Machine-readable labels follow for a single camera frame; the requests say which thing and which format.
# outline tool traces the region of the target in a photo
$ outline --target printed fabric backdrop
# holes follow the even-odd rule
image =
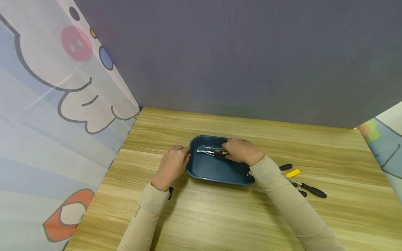
[[[402,202],[402,102],[358,129]]]
[[[0,250],[63,250],[138,112],[73,0],[1,0]]]

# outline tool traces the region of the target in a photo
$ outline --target wood grain tabletop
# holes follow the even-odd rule
[[[296,181],[327,193],[307,200],[346,250],[402,250],[402,205],[358,130],[144,108],[66,251],[116,250],[163,154],[198,135],[245,139],[300,169]],[[183,173],[172,186],[151,250],[302,250],[256,184]]]

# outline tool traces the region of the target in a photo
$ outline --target arm sleeve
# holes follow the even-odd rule
[[[265,156],[250,167],[257,184],[267,193],[306,251],[345,250],[308,201]]]
[[[151,183],[145,186],[138,199],[138,209],[128,224],[117,251],[148,251],[150,249],[156,224],[168,197],[169,191],[159,191]]]

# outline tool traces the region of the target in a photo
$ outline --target gray panel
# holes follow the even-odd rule
[[[402,1],[75,0],[141,106],[355,127],[402,100]]]

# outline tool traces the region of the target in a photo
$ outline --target orange cartoon shape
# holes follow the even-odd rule
[[[50,242],[58,242],[70,238],[93,197],[94,192],[85,188],[76,191],[66,199],[43,223],[47,239]]]

